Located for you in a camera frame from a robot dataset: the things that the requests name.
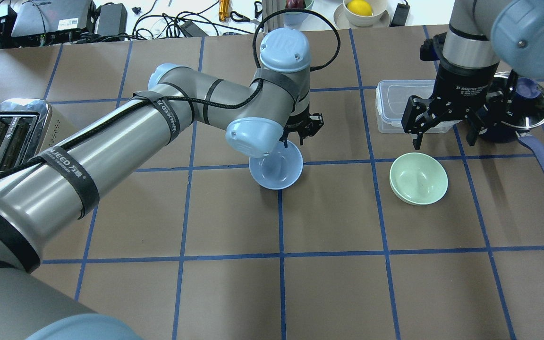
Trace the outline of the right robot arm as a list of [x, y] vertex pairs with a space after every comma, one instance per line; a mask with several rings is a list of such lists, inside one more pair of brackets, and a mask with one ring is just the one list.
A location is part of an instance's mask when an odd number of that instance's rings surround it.
[[447, 32], [424, 41], [422, 61], [438, 61], [429, 98], [411, 95], [401, 119], [420, 149], [442, 122], [466, 120], [468, 143], [486, 126], [479, 116], [501, 61], [512, 78], [544, 79], [544, 0], [456, 0]]

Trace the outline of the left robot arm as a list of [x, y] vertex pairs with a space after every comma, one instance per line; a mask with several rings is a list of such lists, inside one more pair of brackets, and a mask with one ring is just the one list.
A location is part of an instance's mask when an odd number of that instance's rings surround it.
[[315, 68], [308, 39], [291, 28], [266, 34], [254, 55], [248, 86], [161, 64], [125, 105], [0, 173], [0, 340], [139, 339], [32, 273], [52, 238], [194, 122], [224, 130], [251, 159], [274, 158], [297, 120], [308, 118]]

